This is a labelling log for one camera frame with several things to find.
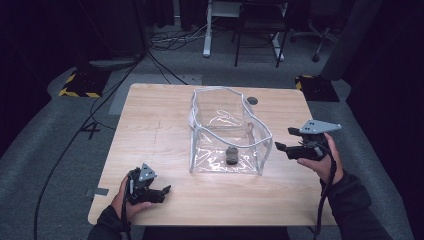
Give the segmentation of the small dark grey object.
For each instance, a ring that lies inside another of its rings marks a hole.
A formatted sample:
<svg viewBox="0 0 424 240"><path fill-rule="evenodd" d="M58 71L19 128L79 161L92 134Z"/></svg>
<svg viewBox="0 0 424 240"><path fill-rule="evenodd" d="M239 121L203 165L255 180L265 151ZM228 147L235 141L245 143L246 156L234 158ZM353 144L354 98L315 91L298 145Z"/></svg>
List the small dark grey object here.
<svg viewBox="0 0 424 240"><path fill-rule="evenodd" d="M226 163L235 165L238 163L238 149L234 146L229 146L226 150Z"/></svg>

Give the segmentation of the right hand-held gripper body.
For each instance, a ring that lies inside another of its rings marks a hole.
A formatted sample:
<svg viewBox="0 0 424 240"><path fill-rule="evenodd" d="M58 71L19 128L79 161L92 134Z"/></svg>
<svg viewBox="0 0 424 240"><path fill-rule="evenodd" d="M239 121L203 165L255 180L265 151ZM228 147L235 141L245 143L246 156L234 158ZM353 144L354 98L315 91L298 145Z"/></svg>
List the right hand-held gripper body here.
<svg viewBox="0 0 424 240"><path fill-rule="evenodd" d="M302 133L299 146L288 146L289 151L285 152L289 159L306 158L313 161L320 161L329 153L329 146L326 132L340 130L340 124L334 124L319 120L308 120L300 129Z"/></svg>

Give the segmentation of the clear plastic bag white trim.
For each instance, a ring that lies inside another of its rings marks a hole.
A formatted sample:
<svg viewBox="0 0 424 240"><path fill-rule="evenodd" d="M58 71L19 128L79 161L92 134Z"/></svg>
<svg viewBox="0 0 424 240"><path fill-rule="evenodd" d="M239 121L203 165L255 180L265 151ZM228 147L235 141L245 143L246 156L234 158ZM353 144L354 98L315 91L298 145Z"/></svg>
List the clear plastic bag white trim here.
<svg viewBox="0 0 424 240"><path fill-rule="evenodd" d="M254 113L247 96L222 86L193 91L189 171L262 175L273 136ZM238 163L226 163L229 146L238 149Z"/></svg>

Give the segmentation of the office chair wheeled base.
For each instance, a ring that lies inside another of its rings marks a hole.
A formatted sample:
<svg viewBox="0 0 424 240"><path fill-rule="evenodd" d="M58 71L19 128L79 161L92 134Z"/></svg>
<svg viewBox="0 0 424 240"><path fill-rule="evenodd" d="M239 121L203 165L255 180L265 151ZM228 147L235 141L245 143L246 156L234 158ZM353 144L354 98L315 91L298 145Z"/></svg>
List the office chair wheeled base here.
<svg viewBox="0 0 424 240"><path fill-rule="evenodd" d="M329 40L333 43L336 43L338 38L331 33L332 28L329 25L325 25L323 29L319 29L314 26L311 19L307 20L307 25L309 28L308 32L295 32L290 37L289 41L291 43L295 43L299 37L318 37L319 44L311 58L314 63L317 63L320 60L320 52L325 41Z"/></svg>

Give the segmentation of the person's left hand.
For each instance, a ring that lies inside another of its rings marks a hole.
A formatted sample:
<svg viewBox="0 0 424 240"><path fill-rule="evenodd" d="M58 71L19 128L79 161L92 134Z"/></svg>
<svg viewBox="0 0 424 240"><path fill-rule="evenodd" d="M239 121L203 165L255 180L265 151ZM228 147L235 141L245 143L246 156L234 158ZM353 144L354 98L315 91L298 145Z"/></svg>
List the person's left hand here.
<svg viewBox="0 0 424 240"><path fill-rule="evenodd" d="M111 202L111 206L114 208L118 218L122 217L122 209L124 206L124 197L126 196L125 191L126 191L127 181L128 181L128 177L125 176L123 180L121 181L121 186L119 188L118 193L115 195L115 197L113 198ZM126 219L128 221L131 221L132 218L135 217L137 214L151 207L152 203L142 202L136 205L131 205L130 203L126 203L125 206L126 206L126 214L125 214Z"/></svg>

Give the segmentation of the grey curtain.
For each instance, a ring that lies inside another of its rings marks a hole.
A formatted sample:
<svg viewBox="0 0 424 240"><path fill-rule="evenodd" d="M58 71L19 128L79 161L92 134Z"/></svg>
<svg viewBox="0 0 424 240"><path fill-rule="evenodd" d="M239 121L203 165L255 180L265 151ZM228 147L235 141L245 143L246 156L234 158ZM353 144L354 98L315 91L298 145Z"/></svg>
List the grey curtain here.
<svg viewBox="0 0 424 240"><path fill-rule="evenodd" d="M383 0L354 0L340 39L333 47L320 76L327 81L340 80L353 60L372 25Z"/></svg>

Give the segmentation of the white desk frame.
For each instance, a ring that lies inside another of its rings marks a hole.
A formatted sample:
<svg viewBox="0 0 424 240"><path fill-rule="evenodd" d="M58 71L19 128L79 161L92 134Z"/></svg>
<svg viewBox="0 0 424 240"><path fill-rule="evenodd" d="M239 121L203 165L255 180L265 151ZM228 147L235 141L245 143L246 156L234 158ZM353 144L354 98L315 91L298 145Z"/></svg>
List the white desk frame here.
<svg viewBox="0 0 424 240"><path fill-rule="evenodd" d="M203 46L203 56L211 56L212 50L212 17L236 17L242 0L208 0L206 10L206 35Z"/></svg>

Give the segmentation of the black yellow striped stand base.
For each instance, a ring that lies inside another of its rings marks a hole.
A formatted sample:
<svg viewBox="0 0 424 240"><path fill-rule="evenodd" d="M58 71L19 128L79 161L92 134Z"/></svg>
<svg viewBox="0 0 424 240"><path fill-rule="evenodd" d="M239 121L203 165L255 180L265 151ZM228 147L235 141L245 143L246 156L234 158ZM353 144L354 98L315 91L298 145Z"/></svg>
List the black yellow striped stand base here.
<svg viewBox="0 0 424 240"><path fill-rule="evenodd" d="M295 78L295 87L307 101L339 102L332 83L321 76L299 75Z"/></svg>
<svg viewBox="0 0 424 240"><path fill-rule="evenodd" d="M59 96L101 98L111 75L110 71L74 70L59 92Z"/></svg>

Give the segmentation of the black metal chair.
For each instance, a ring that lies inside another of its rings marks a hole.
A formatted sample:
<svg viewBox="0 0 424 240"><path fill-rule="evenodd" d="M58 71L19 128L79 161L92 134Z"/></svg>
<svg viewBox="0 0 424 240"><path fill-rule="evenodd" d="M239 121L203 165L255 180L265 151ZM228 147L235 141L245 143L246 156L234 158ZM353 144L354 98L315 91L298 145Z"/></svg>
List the black metal chair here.
<svg viewBox="0 0 424 240"><path fill-rule="evenodd" d="M290 0L242 0L233 39L237 39L234 66L238 66L242 48L259 48L243 45L244 34L266 34L276 56L276 67L283 60L283 49L289 32L284 9Z"/></svg>

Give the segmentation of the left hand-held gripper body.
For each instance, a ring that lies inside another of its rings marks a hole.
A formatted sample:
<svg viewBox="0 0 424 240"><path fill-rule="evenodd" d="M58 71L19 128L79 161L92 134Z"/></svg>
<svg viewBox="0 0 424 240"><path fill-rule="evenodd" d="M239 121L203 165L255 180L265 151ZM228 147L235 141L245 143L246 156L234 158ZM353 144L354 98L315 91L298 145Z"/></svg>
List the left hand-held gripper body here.
<svg viewBox="0 0 424 240"><path fill-rule="evenodd" d="M151 189L150 185L157 174L147 164L136 167L128 173L126 199L132 204L142 202L162 203L165 200L166 189Z"/></svg>

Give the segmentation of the person's right hand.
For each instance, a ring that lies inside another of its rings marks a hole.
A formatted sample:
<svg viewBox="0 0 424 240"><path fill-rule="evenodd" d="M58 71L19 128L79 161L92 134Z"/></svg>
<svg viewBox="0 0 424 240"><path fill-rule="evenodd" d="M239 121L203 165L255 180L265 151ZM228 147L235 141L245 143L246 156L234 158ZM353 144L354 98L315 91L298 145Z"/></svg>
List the person's right hand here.
<svg viewBox="0 0 424 240"><path fill-rule="evenodd" d="M313 170L326 184L331 183L332 185L334 185L342 179L344 175L344 170L339 151L336 147L333 138L328 133L325 134L325 137L327 138L328 145L332 153L332 158L336 162L336 171L334 173L334 178L332 181L329 181L331 175L330 168L332 164L332 158L329 155L325 156L321 161L313 161L305 158L299 158L297 160L297 163Z"/></svg>

